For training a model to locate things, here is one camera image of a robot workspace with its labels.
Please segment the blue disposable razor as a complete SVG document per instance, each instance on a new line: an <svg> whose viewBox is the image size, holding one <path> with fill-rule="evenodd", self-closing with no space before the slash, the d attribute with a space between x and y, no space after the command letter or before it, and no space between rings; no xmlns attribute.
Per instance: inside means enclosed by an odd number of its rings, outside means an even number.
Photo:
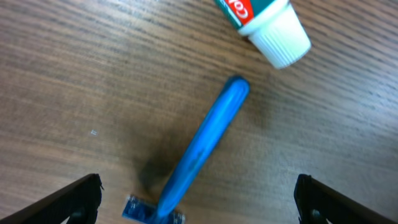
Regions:
<svg viewBox="0 0 398 224"><path fill-rule="evenodd" d="M250 84L245 78L229 78L165 184L159 202L153 204L132 195L126 201L122 217L143 224L184 224L185 215L176 211L176 207L237 115L249 91Z"/></svg>

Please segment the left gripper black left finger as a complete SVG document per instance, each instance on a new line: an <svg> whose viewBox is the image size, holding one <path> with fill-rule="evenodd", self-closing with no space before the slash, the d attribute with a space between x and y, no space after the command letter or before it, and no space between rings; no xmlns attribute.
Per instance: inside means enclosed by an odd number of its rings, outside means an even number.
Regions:
<svg viewBox="0 0 398 224"><path fill-rule="evenodd" d="M95 223L102 199L98 174L88 174L22 210L1 223Z"/></svg>

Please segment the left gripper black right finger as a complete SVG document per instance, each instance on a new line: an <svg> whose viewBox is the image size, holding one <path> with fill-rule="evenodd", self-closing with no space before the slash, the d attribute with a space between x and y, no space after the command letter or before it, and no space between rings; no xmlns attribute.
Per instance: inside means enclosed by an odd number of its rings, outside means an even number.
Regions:
<svg viewBox="0 0 398 224"><path fill-rule="evenodd" d="M298 176L294 199L300 224L397 224L307 174Z"/></svg>

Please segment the teal toothpaste tube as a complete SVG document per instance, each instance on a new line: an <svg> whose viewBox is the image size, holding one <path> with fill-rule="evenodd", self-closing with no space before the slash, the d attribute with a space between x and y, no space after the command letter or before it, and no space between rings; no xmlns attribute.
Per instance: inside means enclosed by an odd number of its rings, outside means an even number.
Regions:
<svg viewBox="0 0 398 224"><path fill-rule="evenodd" d="M292 65L311 49L289 0L215 0L215 4L276 69Z"/></svg>

